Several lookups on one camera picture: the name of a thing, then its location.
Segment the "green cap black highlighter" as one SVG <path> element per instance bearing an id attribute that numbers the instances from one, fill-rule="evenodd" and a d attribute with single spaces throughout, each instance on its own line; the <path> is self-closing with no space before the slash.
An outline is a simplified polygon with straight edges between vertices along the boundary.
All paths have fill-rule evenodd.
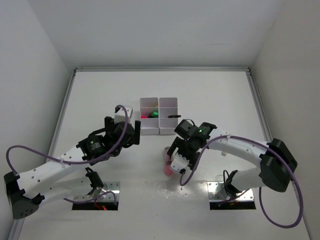
<path id="1" fill-rule="evenodd" d="M 158 118 L 159 117 L 159 113 L 157 111 L 154 111 L 151 113 L 150 118 Z"/>

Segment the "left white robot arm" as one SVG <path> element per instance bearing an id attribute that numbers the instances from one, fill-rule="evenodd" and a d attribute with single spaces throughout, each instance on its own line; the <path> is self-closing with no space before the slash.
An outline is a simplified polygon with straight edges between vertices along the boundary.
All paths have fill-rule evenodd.
<path id="1" fill-rule="evenodd" d="M 139 145 L 141 121 L 130 123 L 105 117 L 104 127 L 90 133 L 60 157 L 29 171 L 11 171 L 4 175 L 5 192 L 13 219 L 34 214 L 54 200 L 87 204 L 109 194 L 106 185 L 91 167 L 117 157 L 122 149 Z"/>

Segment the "pink lid clip jar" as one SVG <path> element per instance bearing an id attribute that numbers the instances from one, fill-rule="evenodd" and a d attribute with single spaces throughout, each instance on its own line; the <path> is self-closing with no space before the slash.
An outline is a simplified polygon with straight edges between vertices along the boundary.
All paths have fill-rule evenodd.
<path id="1" fill-rule="evenodd" d="M 164 160 L 164 167 L 163 167 L 163 173 L 167 176 L 170 177 L 173 174 L 173 171 L 171 169 L 171 163 L 172 160 L 170 156 L 168 155 L 168 150 L 170 149 L 169 146 L 165 147 L 162 155 L 163 155 L 163 160 Z"/>

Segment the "black handled scissors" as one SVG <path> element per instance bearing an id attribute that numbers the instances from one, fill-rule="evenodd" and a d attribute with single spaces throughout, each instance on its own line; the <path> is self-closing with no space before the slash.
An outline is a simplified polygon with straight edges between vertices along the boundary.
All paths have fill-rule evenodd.
<path id="1" fill-rule="evenodd" d="M 168 116 L 169 119 L 177 119 L 177 118 L 180 118 L 180 117 L 181 117 L 181 115 L 179 115 L 179 114 L 174 114 L 174 115 L 169 115 Z"/>

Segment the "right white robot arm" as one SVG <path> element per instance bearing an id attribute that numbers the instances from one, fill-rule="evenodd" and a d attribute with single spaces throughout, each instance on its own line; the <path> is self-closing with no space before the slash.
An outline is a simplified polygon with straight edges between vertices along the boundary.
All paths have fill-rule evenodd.
<path id="1" fill-rule="evenodd" d="M 177 137 L 166 154 L 171 161 L 170 168 L 181 175 L 186 169 L 195 172 L 205 149 L 225 152 L 254 165 L 247 170 L 233 170 L 227 175 L 223 190 L 230 198 L 260 187 L 283 193 L 298 166 L 285 143 L 276 138 L 270 142 L 253 141 L 232 135 L 208 122 L 196 126 L 186 119 L 174 131 Z"/>

